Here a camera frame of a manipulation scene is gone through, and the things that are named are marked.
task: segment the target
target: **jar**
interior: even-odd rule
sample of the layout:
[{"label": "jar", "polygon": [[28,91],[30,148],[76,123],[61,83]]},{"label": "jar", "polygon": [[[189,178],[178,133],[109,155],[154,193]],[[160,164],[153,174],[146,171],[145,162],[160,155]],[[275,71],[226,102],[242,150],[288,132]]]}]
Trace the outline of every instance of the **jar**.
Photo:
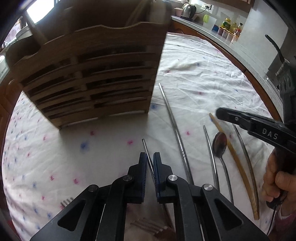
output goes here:
[{"label": "jar", "polygon": [[221,28],[221,27],[219,27],[219,30],[218,30],[218,35],[222,36],[223,32],[224,32],[224,29],[223,29],[223,28]]},{"label": "jar", "polygon": [[234,33],[235,29],[237,28],[237,23],[233,23],[231,26],[230,26],[230,29],[229,31]]},{"label": "jar", "polygon": [[227,36],[228,36],[228,32],[226,30],[223,30],[222,37],[226,39]]},{"label": "jar", "polygon": [[225,28],[227,30],[230,29],[230,24],[231,24],[231,21],[229,18],[225,19],[225,21],[222,23],[221,27],[222,28]]},{"label": "jar", "polygon": [[231,42],[233,37],[234,36],[231,33],[228,33],[226,39]]}]

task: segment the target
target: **wooden chopstick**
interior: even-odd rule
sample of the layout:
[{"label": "wooden chopstick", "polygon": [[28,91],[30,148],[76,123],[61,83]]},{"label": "wooden chopstick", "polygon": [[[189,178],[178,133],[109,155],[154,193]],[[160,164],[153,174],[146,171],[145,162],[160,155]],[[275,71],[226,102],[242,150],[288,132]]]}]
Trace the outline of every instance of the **wooden chopstick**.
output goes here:
[{"label": "wooden chopstick", "polygon": [[[212,113],[209,113],[210,115],[210,118],[211,120],[213,121],[213,123],[215,124],[215,126],[217,127],[217,129],[221,132],[224,132],[222,127],[220,126],[220,124],[218,123],[217,119],[212,115]],[[237,165],[237,168],[239,170],[239,173],[242,177],[242,180],[244,182],[244,185],[246,187],[246,190],[247,190],[247,193],[248,193],[248,196],[249,196],[249,199],[250,199],[250,202],[251,202],[251,207],[252,207],[252,210],[253,210],[253,216],[254,216],[254,219],[255,220],[259,220],[259,212],[258,212],[258,209],[256,207],[256,202],[255,202],[255,197],[253,195],[253,191],[251,189],[251,186],[250,186],[250,183],[249,183],[249,180],[248,180],[248,177],[246,175],[246,172],[244,171],[244,168],[241,164],[241,161],[239,160],[239,157],[236,153],[236,151],[234,150],[232,144],[230,143],[230,141],[227,139],[227,146],[228,146],[228,149]]]}]

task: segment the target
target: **black cable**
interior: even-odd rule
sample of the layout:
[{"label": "black cable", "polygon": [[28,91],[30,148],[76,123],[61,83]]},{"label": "black cable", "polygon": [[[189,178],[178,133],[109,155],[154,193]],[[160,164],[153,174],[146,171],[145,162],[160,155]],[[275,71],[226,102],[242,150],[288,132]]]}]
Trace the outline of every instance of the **black cable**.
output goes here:
[{"label": "black cable", "polygon": [[274,208],[274,212],[272,213],[272,218],[271,218],[271,221],[270,221],[269,229],[267,231],[267,236],[268,236],[268,234],[270,232],[270,229],[271,229],[271,226],[272,226],[272,222],[274,221],[275,214],[276,214],[276,207]]},{"label": "black cable", "polygon": [[[207,9],[209,9],[209,8],[206,8],[205,10],[207,10]],[[202,12],[204,12],[205,10],[203,10]],[[198,12],[198,13],[196,13],[196,14],[200,14],[200,13],[202,13],[202,12]]]},{"label": "black cable", "polygon": [[278,54],[279,54],[279,59],[281,60],[282,64],[285,62],[285,59],[283,57],[283,54],[281,53],[280,48],[278,47],[278,45],[276,44],[276,42],[274,42],[274,40],[268,36],[267,34],[265,35],[265,37],[268,39],[268,41],[270,43],[272,43],[272,45],[275,47],[275,49],[277,50]]}]

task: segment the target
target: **white floral sheet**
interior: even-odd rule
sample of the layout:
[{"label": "white floral sheet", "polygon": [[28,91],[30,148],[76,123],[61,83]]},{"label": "white floral sheet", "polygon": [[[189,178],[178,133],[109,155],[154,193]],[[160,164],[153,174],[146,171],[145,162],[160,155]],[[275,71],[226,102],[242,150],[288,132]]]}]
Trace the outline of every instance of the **white floral sheet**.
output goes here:
[{"label": "white floral sheet", "polygon": [[[8,127],[2,173],[10,214],[22,240],[29,240],[62,208],[61,202],[75,198],[88,185],[105,186],[127,173],[144,151],[160,152],[173,173],[186,178],[177,141],[164,105],[161,83],[178,124],[195,185],[213,184],[210,156],[203,125],[210,140],[218,131],[209,112],[218,107],[248,111],[270,117],[265,105],[244,74],[210,43],[198,37],[167,34],[148,114],[112,116],[56,129],[21,94]],[[247,164],[230,124],[227,135]],[[272,146],[239,128],[254,168],[259,192]],[[260,203],[260,220],[254,221],[250,201],[235,162],[227,149],[224,156],[232,184],[234,204],[264,232],[271,210]],[[224,171],[216,159],[221,193],[229,199]],[[129,205],[125,240],[152,240],[152,236],[130,225],[146,217],[163,222],[150,174],[145,201]]]}]

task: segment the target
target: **spoon bowl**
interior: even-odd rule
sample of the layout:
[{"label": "spoon bowl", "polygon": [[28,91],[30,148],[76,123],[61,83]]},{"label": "spoon bowl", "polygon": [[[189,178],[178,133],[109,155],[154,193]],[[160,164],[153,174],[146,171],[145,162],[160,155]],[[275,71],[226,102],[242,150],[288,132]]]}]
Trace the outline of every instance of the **spoon bowl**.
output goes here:
[{"label": "spoon bowl", "polygon": [[214,155],[218,158],[222,158],[227,147],[227,137],[223,132],[218,132],[213,140],[212,148]]}]

